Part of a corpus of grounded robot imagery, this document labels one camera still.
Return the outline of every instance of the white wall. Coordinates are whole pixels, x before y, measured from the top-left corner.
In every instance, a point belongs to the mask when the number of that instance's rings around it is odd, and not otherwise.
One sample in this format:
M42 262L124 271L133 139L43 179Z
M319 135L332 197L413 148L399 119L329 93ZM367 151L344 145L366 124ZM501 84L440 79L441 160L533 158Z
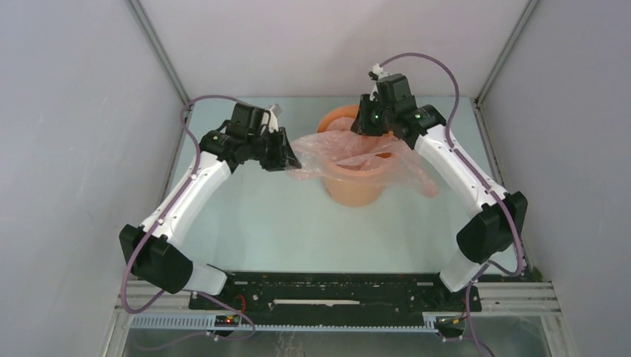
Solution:
M444 61L476 96L527 0L149 0L147 13L191 97L345 96L401 52ZM389 66L419 95L453 95L439 67Z
M4 0L0 53L0 356L96 356L179 102L122 0Z
M581 356L628 356L631 1L542 1L484 115Z

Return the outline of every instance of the white floor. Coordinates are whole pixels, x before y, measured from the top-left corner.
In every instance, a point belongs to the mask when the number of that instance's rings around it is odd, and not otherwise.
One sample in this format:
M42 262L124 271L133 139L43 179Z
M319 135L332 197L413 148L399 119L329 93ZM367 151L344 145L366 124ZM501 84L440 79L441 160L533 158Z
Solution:
M355 97L246 98L249 103L279 103L280 125L289 139L315 132L320 119ZM420 97L446 117L451 97ZM487 156L468 98L461 98L454 133L481 168ZM232 113L233 103L204 100L193 111L190 128L201 138ZM177 163L177 181L193 157L187 139ZM191 258L233 271L432 273L455 252L455 235L469 221L446 182L428 199L405 187L390 186L373 204L346 208L333 202L320 180L296 181L268 173L257 162L237 168L211 197L189 231L182 250ZM513 249L496 260L516 266ZM499 273L489 268L487 273Z

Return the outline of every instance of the red wire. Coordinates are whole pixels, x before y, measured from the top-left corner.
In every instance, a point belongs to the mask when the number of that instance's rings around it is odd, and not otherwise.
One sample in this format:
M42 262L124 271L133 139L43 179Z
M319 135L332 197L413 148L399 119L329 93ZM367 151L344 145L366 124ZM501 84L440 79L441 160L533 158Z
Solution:
M245 312L246 311L246 298L243 297L243 295L241 294L237 295L237 298L241 300L241 312Z

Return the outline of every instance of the transparent plastic bag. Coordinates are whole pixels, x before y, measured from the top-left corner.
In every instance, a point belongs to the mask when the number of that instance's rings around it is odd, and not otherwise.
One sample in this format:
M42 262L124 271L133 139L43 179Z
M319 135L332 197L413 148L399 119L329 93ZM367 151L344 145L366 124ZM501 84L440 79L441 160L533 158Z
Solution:
M423 159L395 137L367 137L350 131L353 118L339 118L327 131L292 142L302 169L295 179L328 177L358 184L403 184L424 196L438 195L438 186L423 170Z

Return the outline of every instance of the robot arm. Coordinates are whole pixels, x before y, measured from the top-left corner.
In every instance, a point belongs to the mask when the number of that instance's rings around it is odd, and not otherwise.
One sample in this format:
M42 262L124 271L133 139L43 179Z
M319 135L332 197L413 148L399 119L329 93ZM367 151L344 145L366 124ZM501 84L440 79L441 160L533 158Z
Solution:
M445 178L471 218L458 232L458 251L435 281L447 295L461 291L491 256L508 249L513 237L508 221L493 198L506 204L521 233L528 203L520 193L509 194L494 182L453 139L447 144L445 118L433 106L417 108L408 80L402 74L389 74L375 66L370 73L376 81L373 91L359 101L359 112L351 129L362 135L381 136L388 132L404 140ZM471 163L468 167L463 158ZM481 174L481 179L473 173Z
M157 223L134 263L134 275L172 294L183 289L210 295L221 292L225 273L190 261L179 249L206 201L239 164L257 160L267 171L301 167L289 146L285 129L278 127L277 111L277 107L261 109L236 104L232 118L200 141L201 155L196 170L194 159L168 197L139 227L123 228L119 239L125 260L129 262L138 242Z

